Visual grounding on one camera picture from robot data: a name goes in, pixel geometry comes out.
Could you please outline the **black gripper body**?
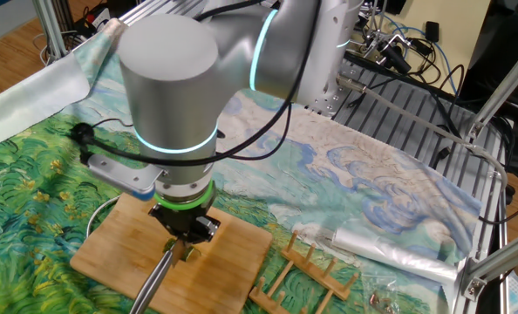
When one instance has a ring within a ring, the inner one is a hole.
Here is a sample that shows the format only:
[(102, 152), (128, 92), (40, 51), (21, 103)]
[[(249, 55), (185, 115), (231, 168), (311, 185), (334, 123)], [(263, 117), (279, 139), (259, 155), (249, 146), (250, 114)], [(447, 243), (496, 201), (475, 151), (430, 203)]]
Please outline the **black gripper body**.
[(208, 215), (203, 206), (174, 210), (160, 204), (154, 205), (149, 215), (155, 218), (172, 236), (185, 243), (210, 242), (221, 222)]

